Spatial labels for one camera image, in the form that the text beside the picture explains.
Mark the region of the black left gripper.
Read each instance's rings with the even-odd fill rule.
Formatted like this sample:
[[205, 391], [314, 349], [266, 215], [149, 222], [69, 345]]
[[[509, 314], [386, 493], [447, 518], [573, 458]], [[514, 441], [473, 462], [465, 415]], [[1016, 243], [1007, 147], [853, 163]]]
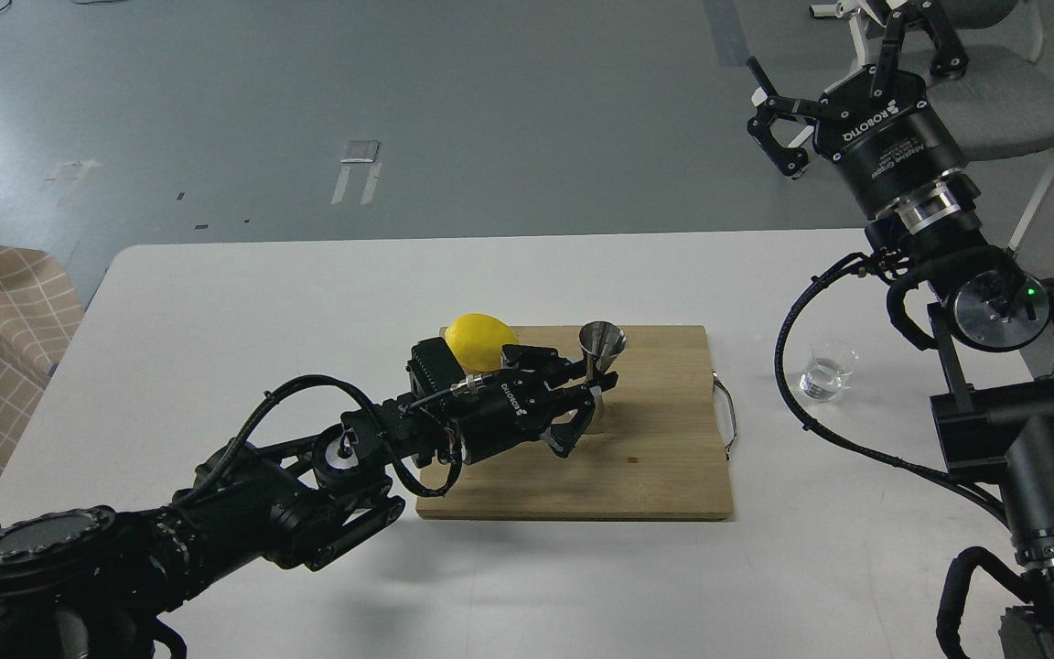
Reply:
[[603, 393], [618, 385], [618, 372], [590, 381], [583, 358], [565, 358], [545, 346], [505, 345], [503, 370], [466, 402], [458, 416], [465, 463], [500, 456], [522, 443], [541, 441], [557, 458], [568, 459], [597, 415]]

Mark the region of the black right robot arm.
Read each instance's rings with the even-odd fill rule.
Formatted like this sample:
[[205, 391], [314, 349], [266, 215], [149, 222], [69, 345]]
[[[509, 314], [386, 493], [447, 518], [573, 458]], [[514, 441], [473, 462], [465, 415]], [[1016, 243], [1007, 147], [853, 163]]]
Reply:
[[[955, 558], [942, 585], [936, 637], [962, 658], [961, 625], [974, 571], [983, 570], [1019, 604], [1001, 617], [1007, 658], [1054, 658], [1054, 280], [1016, 261], [1016, 247], [988, 243], [977, 217], [979, 189], [969, 158], [931, 105], [928, 79], [962, 78], [969, 55], [962, 13], [941, 1], [850, 1], [854, 24], [881, 28], [875, 56], [816, 100], [794, 99], [748, 60], [758, 93], [746, 129], [772, 163], [798, 177], [820, 156], [832, 162], [866, 215], [873, 251], [837, 260], [790, 306], [775, 340], [773, 368], [783, 401], [804, 430], [840, 448], [919, 474], [1004, 523], [1016, 568], [980, 546]], [[903, 70], [907, 33], [933, 46], [928, 75]], [[948, 393], [931, 399], [945, 470], [879, 453], [842, 438], [790, 392], [783, 352], [800, 313], [847, 275], [887, 285], [892, 327], [940, 355]]]

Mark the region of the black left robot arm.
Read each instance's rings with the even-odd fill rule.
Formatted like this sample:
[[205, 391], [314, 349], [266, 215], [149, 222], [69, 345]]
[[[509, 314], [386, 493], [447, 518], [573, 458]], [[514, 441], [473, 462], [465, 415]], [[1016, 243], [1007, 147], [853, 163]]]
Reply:
[[572, 454], [618, 384], [611, 362], [507, 345], [467, 375], [432, 338], [413, 346], [409, 392], [379, 404], [340, 379], [289, 380], [164, 506], [0, 526], [0, 658], [184, 658], [163, 613], [256, 559], [321, 570], [398, 520], [395, 482], [436, 498], [522, 443]]

